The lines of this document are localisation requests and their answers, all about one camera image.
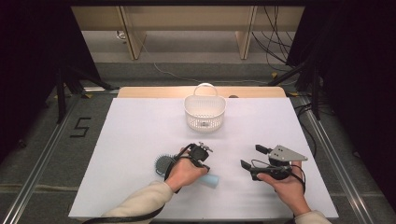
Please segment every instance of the white sleeve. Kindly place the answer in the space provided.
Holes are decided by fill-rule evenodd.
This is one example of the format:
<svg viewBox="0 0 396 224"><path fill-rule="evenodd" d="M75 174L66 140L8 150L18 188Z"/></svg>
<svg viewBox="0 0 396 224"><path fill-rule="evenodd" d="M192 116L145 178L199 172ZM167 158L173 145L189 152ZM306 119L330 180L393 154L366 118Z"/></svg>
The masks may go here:
<svg viewBox="0 0 396 224"><path fill-rule="evenodd" d="M331 222L319 211L302 214L297 216L294 220L296 224L331 224Z"/></svg>
<svg viewBox="0 0 396 224"><path fill-rule="evenodd" d="M164 182L153 181L131 194L123 203L104 213L102 217L137 217L149 214L169 202L174 192Z"/></svg>

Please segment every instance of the hand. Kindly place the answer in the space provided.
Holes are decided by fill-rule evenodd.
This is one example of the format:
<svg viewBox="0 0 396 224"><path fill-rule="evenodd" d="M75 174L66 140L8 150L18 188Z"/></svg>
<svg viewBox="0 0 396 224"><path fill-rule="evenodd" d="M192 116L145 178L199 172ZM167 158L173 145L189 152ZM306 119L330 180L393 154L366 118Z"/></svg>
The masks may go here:
<svg viewBox="0 0 396 224"><path fill-rule="evenodd" d="M205 167L196 167L190 159L182 158L174 165L165 183L169 185L173 192L176 192L206 174L207 169Z"/></svg>
<svg viewBox="0 0 396 224"><path fill-rule="evenodd" d="M291 164L302 167L300 161L293 161ZM303 177L302 171L296 166L292 166L292 172L300 178ZM270 175L261 173L257 177L275 189L277 196L290 208L295 216L311 211L304 197L303 185L294 176L290 175L286 179L275 180Z"/></svg>

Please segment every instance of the gray floor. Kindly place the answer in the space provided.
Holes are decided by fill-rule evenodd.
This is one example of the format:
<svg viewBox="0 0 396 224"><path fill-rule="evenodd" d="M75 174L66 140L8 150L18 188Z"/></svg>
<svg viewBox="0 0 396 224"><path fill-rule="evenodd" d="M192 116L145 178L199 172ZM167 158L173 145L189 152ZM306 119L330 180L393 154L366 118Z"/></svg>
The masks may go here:
<svg viewBox="0 0 396 224"><path fill-rule="evenodd" d="M269 58L267 62L265 53L254 40L247 60L240 60L234 35L228 32L150 32L145 40L148 52L143 51L137 61L130 60L126 45L116 38L115 32L84 32L84 36L102 79L115 86L196 85L200 81L209 81L215 85L257 86L270 81L274 72L283 73L269 66L268 62L276 68L289 69L274 58ZM285 42L288 41L286 35L282 37ZM282 56L279 46L272 45L272 50ZM293 91L290 83L295 78L285 81L282 85L285 91ZM87 87L94 86L90 82L83 84ZM114 97L117 97L115 93L97 92L88 97L71 96L67 99L68 105L74 107L69 110L71 113L64 124L62 135L35 183L35 191L21 209L21 216L17 217L18 223L79 223L68 218L68 211ZM303 103L303 97L290 99L296 106ZM320 100L323 103L320 106L320 123L329 135L353 187L367 206L372 223L396 223L394 211L364 164L352 154L354 147L337 117L325 104L325 97L322 96ZM0 218L6 217L7 210L11 209L21 186L29 178L57 128L55 92L48 98L47 105L24 138L27 147L16 148L0 164ZM90 129L85 137L73 138L71 135L83 133L82 130L75 129L79 118L91 118L81 122ZM307 114L302 115L302 123L315 137L318 145L316 162L339 212L340 217L332 220L332 223L360 223ZM314 142L307 133L306 139L313 149ZM284 222L285 220L272 220L264 223Z"/></svg>

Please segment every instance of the basket handle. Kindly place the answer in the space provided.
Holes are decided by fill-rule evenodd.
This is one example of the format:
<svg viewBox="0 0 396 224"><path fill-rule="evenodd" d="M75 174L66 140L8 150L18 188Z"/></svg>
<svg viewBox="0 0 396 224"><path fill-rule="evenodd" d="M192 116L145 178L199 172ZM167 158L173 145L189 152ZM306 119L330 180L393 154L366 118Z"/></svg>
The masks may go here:
<svg viewBox="0 0 396 224"><path fill-rule="evenodd" d="M199 84L197 87L195 87L194 95L195 95L195 92L196 92L199 88L201 88L201 87L211 87L213 90L215 90L216 96L218 96L218 90L216 89L216 87L214 87L214 86L213 86L212 84L210 84L210 83L201 83L201 84Z"/></svg>

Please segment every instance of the plastic basket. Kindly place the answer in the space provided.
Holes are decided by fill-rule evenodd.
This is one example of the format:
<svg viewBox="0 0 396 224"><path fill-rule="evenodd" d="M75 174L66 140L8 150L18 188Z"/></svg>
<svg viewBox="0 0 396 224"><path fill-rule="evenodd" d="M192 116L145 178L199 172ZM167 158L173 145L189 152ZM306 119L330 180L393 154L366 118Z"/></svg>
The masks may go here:
<svg viewBox="0 0 396 224"><path fill-rule="evenodd" d="M201 87L211 87L216 95L197 95ZM226 105L224 97L218 96L212 84L202 83L184 100L187 124L199 133L212 133L223 123Z"/></svg>

